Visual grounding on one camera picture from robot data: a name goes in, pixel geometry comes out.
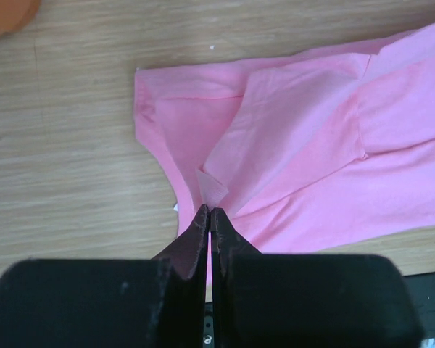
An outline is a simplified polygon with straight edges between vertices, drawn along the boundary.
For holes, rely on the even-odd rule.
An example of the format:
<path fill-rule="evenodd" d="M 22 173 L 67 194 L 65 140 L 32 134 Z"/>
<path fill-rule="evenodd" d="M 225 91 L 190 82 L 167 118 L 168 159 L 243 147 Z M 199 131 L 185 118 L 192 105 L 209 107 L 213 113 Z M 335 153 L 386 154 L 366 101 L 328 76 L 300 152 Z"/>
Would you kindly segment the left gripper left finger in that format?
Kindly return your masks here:
<path fill-rule="evenodd" d="M 0 347 L 200 347 L 209 210 L 150 260 L 28 259 L 0 277 Z"/>

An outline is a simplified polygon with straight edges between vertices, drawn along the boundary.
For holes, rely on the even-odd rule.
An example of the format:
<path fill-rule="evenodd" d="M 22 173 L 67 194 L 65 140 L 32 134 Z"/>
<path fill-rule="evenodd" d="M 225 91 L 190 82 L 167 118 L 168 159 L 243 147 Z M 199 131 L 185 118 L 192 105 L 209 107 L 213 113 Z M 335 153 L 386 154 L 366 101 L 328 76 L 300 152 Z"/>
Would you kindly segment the pink t-shirt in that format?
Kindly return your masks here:
<path fill-rule="evenodd" d="M 137 70 L 138 141 L 185 230 L 221 207 L 263 252 L 435 225 L 435 23 L 289 57 Z"/>

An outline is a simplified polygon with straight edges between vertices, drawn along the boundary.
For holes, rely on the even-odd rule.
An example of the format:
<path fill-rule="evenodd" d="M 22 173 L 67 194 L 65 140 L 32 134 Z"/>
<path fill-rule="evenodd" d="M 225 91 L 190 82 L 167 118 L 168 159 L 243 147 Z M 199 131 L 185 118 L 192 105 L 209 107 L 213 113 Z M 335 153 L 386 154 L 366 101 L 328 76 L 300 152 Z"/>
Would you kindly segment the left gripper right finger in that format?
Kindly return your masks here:
<path fill-rule="evenodd" d="M 402 274 L 377 254 L 263 254 L 210 213 L 216 347 L 419 347 Z"/>

